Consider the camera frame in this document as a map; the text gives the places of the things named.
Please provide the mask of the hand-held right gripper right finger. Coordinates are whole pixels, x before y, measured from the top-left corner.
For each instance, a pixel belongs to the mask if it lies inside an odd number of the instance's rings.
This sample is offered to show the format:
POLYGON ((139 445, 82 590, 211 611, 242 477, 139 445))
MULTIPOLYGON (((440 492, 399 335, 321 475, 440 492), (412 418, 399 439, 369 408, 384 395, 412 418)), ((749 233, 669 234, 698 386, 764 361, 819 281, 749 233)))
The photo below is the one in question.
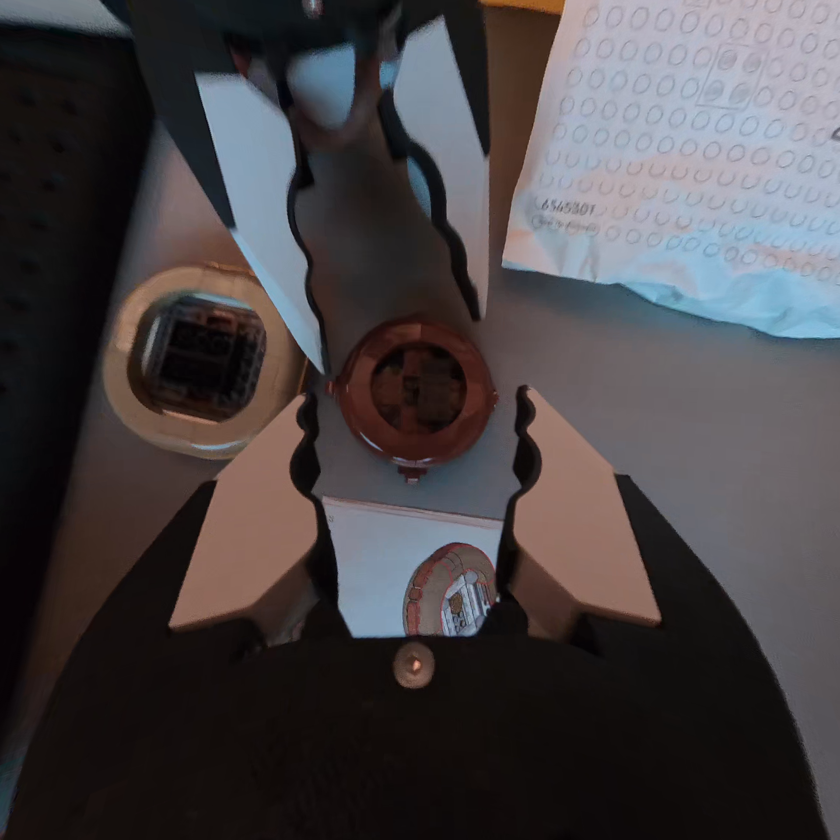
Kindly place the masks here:
POLYGON ((567 640, 583 616, 662 622, 613 466, 530 385, 517 390, 513 471, 500 589, 530 637, 567 640))

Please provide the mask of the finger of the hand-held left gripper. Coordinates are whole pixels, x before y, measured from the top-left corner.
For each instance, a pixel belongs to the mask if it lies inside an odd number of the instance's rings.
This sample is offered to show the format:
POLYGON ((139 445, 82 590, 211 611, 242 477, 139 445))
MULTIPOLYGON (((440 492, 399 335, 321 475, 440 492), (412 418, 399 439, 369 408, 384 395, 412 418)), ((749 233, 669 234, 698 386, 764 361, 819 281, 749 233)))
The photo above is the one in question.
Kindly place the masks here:
POLYGON ((234 217, 230 232, 301 351, 326 374, 311 258, 295 219, 298 150, 290 122, 240 75, 199 72, 196 85, 234 217))
POLYGON ((487 314, 490 95, 485 19, 435 16, 405 28, 381 64, 378 112, 392 158, 449 252, 470 318, 487 314))

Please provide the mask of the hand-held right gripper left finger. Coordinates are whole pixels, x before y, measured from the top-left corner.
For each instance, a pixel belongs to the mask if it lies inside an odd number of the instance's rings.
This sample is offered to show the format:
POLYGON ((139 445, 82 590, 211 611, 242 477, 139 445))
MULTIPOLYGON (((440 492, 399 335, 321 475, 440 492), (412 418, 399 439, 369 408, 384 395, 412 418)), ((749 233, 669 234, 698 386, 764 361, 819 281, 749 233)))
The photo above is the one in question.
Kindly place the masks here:
POLYGON ((299 639, 312 608, 338 606, 322 501, 318 398, 295 396, 215 479, 170 617, 177 633, 246 620, 268 644, 299 639))

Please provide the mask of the grey desk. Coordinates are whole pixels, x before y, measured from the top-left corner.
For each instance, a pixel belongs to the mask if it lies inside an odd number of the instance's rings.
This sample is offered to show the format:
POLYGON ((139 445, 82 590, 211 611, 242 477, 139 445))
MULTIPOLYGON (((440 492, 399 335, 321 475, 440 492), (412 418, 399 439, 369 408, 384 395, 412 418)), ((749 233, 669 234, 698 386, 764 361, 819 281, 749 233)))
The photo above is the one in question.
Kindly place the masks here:
MULTIPOLYGON (((501 268, 556 16, 486 11, 490 51, 488 316, 478 328, 499 385, 527 382, 630 475, 736 603, 775 669, 823 810, 838 811, 838 343, 776 339, 655 306, 622 287, 501 268)), ((382 295, 388 319, 424 291, 469 330, 444 244, 418 210, 381 132, 314 156, 300 199, 317 289, 339 309, 382 295)), ((155 127, 108 321, 164 268, 244 266, 181 155, 155 127)), ((72 648, 156 534, 217 463, 125 428, 99 370, 41 589, 10 719, 2 797, 72 648)))

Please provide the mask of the building instruction booklet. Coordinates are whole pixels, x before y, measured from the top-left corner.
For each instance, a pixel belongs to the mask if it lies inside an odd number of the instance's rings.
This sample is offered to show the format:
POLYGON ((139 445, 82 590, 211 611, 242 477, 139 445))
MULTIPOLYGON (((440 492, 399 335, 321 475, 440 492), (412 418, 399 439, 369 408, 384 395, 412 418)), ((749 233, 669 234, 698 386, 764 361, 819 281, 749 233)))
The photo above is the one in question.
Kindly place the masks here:
POLYGON ((498 599, 502 521, 324 497, 355 637, 475 635, 498 599))

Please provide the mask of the white printed paper bag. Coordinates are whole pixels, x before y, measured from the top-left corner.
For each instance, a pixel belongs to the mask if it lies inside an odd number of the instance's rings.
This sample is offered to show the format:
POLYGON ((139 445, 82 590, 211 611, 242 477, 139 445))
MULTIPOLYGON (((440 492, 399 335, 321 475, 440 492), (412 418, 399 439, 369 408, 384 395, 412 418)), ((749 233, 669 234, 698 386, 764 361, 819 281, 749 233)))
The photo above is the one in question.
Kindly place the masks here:
POLYGON ((565 2, 502 264, 836 340, 838 127, 838 2, 565 2))

